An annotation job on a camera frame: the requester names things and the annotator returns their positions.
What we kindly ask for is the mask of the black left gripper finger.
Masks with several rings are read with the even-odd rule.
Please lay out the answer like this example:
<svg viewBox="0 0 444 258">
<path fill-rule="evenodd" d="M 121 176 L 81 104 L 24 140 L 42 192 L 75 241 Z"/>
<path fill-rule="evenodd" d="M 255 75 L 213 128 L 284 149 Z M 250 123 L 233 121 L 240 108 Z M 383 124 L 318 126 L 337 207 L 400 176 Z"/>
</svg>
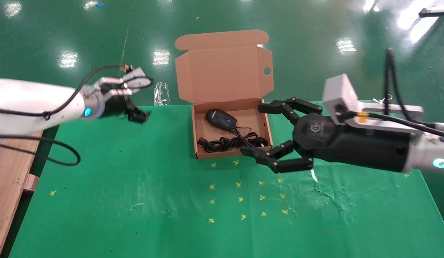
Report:
<svg viewBox="0 0 444 258">
<path fill-rule="evenodd" d="M 128 121 L 143 124 L 148 120 L 148 112 L 140 109 L 128 110 Z"/>
<path fill-rule="evenodd" d="M 149 117 L 151 115 L 150 111 L 140 109 L 130 99 L 126 100 L 126 113 L 128 117 Z"/>
</svg>

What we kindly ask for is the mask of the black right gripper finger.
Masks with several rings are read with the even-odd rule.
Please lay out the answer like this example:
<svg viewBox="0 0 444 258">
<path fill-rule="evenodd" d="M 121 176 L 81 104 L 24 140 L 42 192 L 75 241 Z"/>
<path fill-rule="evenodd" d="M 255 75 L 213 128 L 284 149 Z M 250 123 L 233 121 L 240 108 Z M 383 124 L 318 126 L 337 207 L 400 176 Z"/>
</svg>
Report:
<svg viewBox="0 0 444 258">
<path fill-rule="evenodd" d="M 272 101 L 271 103 L 260 103 L 258 105 L 259 113 L 282 114 L 293 125 L 300 119 L 296 111 L 304 114 L 317 113 L 320 115 L 323 108 L 295 97 L 284 101 Z"/>
<path fill-rule="evenodd" d="M 240 148 L 240 152 L 243 156 L 253 158 L 257 164 L 267 166 L 276 174 L 311 170 L 314 167 L 314 159 L 312 157 L 280 160 L 282 157 L 295 152 L 298 147 L 299 145 L 296 142 L 288 140 L 269 151 L 243 146 Z"/>
</svg>

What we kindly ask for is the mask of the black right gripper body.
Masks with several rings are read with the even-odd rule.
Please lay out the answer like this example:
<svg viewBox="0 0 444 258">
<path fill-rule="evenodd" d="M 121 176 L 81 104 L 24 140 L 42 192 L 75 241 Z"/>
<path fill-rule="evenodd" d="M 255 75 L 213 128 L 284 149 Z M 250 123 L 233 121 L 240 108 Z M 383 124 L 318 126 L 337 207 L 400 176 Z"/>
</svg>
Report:
<svg viewBox="0 0 444 258">
<path fill-rule="evenodd" d="M 403 170 L 410 148 L 409 133 L 338 125 L 316 113 L 298 119 L 293 141 L 302 156 L 393 172 Z"/>
</svg>

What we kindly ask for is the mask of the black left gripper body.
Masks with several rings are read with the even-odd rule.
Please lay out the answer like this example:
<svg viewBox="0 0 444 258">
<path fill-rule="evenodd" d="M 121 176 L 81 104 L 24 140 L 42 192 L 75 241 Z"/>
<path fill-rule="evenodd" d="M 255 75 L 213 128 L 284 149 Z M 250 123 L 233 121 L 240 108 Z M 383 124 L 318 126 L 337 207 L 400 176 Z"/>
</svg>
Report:
<svg viewBox="0 0 444 258">
<path fill-rule="evenodd" d="M 117 95 L 105 102 L 101 117 L 119 116 L 128 114 L 132 107 L 132 101 L 128 96 Z"/>
</svg>

